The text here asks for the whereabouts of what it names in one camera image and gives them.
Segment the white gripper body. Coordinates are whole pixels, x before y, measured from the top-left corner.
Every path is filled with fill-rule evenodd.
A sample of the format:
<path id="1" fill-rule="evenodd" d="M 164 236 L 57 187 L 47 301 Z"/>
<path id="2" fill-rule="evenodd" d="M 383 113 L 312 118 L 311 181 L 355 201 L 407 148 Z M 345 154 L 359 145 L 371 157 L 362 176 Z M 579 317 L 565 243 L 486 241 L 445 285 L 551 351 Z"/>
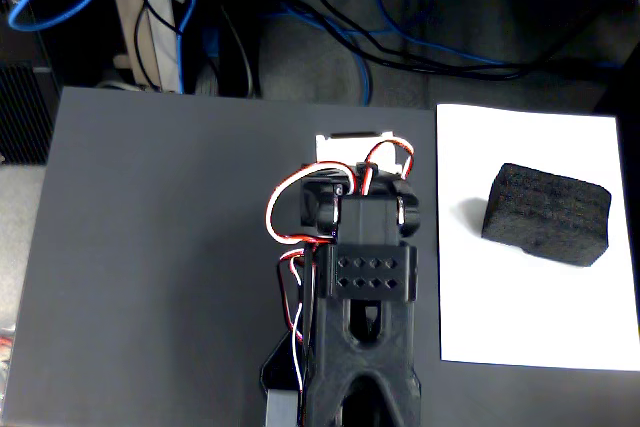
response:
<path id="1" fill-rule="evenodd" d="M 403 178 L 411 171 L 408 150 L 414 153 L 413 146 L 392 131 L 316 135 L 317 162 L 335 161 L 356 166 L 369 158 L 379 170 L 400 174 Z"/>

